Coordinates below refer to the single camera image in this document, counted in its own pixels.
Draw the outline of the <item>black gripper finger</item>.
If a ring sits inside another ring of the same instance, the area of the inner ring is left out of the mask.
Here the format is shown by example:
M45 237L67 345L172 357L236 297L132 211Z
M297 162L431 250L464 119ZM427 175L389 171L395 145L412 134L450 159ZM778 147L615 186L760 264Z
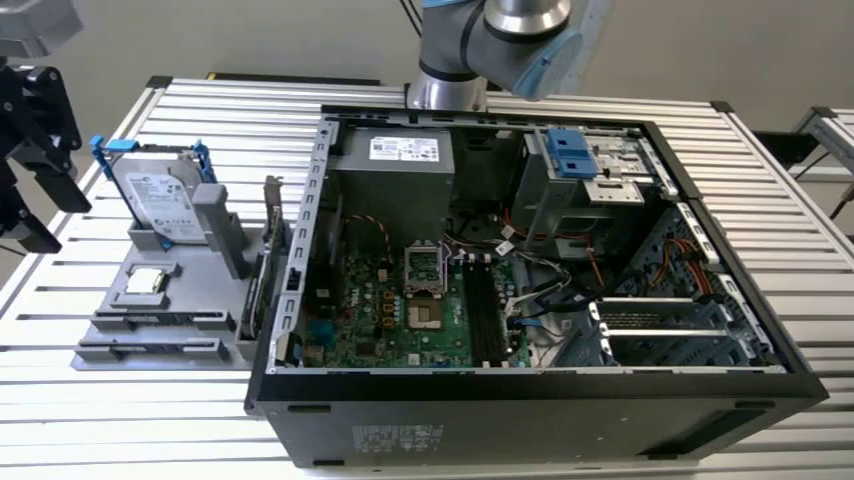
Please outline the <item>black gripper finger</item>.
M81 136L61 73L49 66L19 66L23 98L32 122L25 127L25 146L16 154L19 163L35 173L35 180L57 208L85 213L89 201L76 184L72 153L81 147Z
M29 253L57 253L61 244L31 213L17 189L17 178L1 165L1 238L15 240Z

